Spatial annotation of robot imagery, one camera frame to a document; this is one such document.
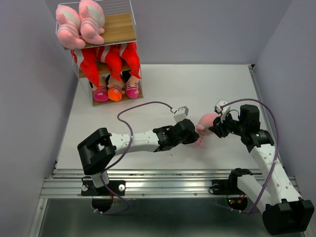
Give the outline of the pink pig plush bottom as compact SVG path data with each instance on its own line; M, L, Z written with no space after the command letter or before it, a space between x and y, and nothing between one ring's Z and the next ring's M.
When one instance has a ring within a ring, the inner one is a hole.
M195 132L199 135L199 138L195 143L197 145L202 145L202 141L205 136L212 134L213 132L209 130L213 126L214 120L218 117L217 114L205 114L203 115L195 126Z

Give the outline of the boy doll magenta striped shirt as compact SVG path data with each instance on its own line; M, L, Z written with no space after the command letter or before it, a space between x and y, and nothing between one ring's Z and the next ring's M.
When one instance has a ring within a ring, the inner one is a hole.
M131 75L130 71L123 71L122 78L125 82L125 93L131 99L136 99L139 95L140 79Z

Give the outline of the boy doll orange pants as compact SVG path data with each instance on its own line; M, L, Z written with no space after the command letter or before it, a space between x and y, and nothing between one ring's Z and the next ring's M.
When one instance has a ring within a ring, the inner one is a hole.
M122 79L122 76L119 76L120 80L117 80L116 78L112 77L111 75L107 76L108 82L108 98L112 101L118 102L122 99L122 96L124 94L123 87L124 87L124 81Z

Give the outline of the boy doll magenta pants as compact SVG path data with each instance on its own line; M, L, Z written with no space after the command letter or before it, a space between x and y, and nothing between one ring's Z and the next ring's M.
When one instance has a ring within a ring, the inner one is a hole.
M95 101L106 102L109 100L106 78L103 75L99 76L99 87L96 87L91 82L89 84L90 84L90 87L92 88L93 99Z

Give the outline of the red whale plush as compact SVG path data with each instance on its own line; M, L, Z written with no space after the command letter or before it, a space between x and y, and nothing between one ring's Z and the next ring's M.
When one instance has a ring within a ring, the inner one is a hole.
M137 51L136 42L128 42L117 44L116 48L119 49L119 56L130 67L130 74L138 79L141 79L140 73L140 59Z

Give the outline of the red shark plush mouth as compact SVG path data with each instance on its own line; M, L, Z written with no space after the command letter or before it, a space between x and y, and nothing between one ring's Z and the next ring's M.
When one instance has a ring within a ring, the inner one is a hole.
M110 75L117 80L120 80L119 76L122 70L122 60L119 56L119 49L116 48L115 45L106 45L95 47L93 50L96 60L107 64Z

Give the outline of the red plush corner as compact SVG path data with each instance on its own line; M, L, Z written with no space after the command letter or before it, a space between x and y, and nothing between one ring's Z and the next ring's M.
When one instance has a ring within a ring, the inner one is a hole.
M93 48L71 50L71 55L85 77L97 88L100 88L99 72Z

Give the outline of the pink pig plush top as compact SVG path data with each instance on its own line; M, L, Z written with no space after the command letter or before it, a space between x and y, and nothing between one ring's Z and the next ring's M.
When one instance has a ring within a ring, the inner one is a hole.
M93 0L81 0L79 3L79 17L82 38L90 44L104 44L105 40L101 35L105 32L103 28L105 15L101 5Z

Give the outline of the large pink striped pig plush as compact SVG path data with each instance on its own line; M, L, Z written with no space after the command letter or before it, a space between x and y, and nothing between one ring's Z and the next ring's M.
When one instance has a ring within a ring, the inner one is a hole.
M57 38L67 49L82 49L85 41L80 37L81 20L79 14L71 7L59 4L55 11L58 25Z

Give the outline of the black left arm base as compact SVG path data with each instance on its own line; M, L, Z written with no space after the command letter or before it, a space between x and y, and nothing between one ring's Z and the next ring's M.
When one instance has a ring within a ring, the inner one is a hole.
M130 208L128 200L123 196L125 195L126 182L124 180L110 180L109 184L96 188L93 181L87 176L81 178L81 196L91 197L91 207L94 213L100 215L118 215ZM126 204L122 210L112 212L111 208L114 207L114 198Z

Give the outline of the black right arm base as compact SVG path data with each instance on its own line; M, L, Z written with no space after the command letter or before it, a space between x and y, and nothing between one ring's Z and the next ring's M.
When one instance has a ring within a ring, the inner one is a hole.
M236 168L232 170L227 179L213 179L209 193L228 196L226 203L229 208L243 212L248 205L246 194L237 187L237 179L243 175L252 175L248 169Z

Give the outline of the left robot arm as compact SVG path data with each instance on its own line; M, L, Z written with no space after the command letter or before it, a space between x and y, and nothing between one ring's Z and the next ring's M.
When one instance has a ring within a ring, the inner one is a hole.
M77 146L83 172L91 177L93 189L100 195L110 188L106 168L111 159L118 155L134 152L164 152L199 139L195 125L184 119L175 125L154 128L134 135L110 133L99 128Z

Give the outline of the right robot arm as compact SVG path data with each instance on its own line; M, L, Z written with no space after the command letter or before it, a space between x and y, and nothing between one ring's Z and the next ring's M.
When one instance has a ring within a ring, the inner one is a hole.
M236 168L217 188L224 189L227 195L245 193L253 202L248 212L259 209L269 234L304 232L314 213L314 205L310 200L304 200L293 187L279 162L278 148L270 133L260 127L258 107L242 105L238 119L233 119L230 104L223 100L214 109L219 117L210 130L220 138L229 134L239 136L265 178L264 184L260 185L250 170Z

